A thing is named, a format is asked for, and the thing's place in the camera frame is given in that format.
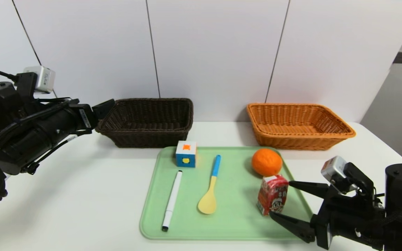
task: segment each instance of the white table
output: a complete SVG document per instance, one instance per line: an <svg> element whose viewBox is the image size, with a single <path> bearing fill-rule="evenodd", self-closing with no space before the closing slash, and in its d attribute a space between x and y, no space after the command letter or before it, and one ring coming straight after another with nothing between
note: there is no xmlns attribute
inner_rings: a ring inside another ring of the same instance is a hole
<svg viewBox="0 0 402 251"><path fill-rule="evenodd" d="M297 181L323 182L323 163L342 156L384 191L384 169L402 157L357 123L357 132L328 151L282 150ZM195 122L188 140L199 146L255 146L247 122ZM105 136L85 135L65 145L33 176L7 180L0 202L0 251L304 251L315 243L265 241L151 241L139 232L139 218L160 149L119 149ZM314 213L322 199L303 193ZM369 251L335 237L330 250Z"/></svg>

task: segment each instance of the sticker label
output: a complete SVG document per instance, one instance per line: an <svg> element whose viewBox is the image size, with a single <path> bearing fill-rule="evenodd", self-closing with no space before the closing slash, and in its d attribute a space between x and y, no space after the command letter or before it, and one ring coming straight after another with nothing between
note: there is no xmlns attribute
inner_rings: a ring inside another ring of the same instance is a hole
<svg viewBox="0 0 402 251"><path fill-rule="evenodd" d="M66 141L71 141L71 140L73 140L73 139L76 139L78 136L77 135L73 135L73 136L71 136L71 137L69 137Z"/></svg>
<svg viewBox="0 0 402 251"><path fill-rule="evenodd" d="M91 124L89 123L88 117L86 116L85 110L79 109L80 115L82 116L83 122L85 126L91 128Z"/></svg>
<svg viewBox="0 0 402 251"><path fill-rule="evenodd" d="M46 83L48 82L49 78L49 73L45 73L44 78L43 78L43 84L46 85Z"/></svg>

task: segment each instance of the red juice box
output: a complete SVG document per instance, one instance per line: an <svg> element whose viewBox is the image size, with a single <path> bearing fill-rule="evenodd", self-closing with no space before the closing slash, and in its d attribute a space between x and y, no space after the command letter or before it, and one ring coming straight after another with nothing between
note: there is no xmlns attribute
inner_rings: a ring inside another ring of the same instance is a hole
<svg viewBox="0 0 402 251"><path fill-rule="evenodd" d="M281 213L286 202L289 182L282 175L264 177L258 193L257 207L263 215Z"/></svg>

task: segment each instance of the plastic tray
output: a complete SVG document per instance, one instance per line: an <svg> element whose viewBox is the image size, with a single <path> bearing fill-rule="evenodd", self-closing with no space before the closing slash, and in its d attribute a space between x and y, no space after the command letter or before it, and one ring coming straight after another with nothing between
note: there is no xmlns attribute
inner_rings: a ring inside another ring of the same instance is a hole
<svg viewBox="0 0 402 251"><path fill-rule="evenodd" d="M177 167L175 147L161 150L140 220L142 234L172 240L298 240L269 216L262 216L256 206L262 177L252 169L251 158L260 148L198 147L196 168ZM197 206L209 187L217 154L222 156L215 186L217 210L205 215ZM183 175L177 203L169 231L163 232L163 216L178 170ZM285 164L281 174L292 180ZM309 221L312 212L300 191L289 188L287 196L283 213Z"/></svg>

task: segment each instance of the marker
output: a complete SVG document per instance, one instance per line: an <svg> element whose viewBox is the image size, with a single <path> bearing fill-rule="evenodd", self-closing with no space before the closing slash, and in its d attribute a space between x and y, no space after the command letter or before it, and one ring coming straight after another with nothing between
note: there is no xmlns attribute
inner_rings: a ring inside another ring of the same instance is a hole
<svg viewBox="0 0 402 251"><path fill-rule="evenodd" d="M167 232L169 230L170 221L172 219L172 214L174 210L174 204L176 204L176 198L178 197L179 185L181 184L182 171L179 170L174 179L172 192L170 194L169 203L167 204L167 209L165 210L164 222L162 223L162 230Z"/></svg>

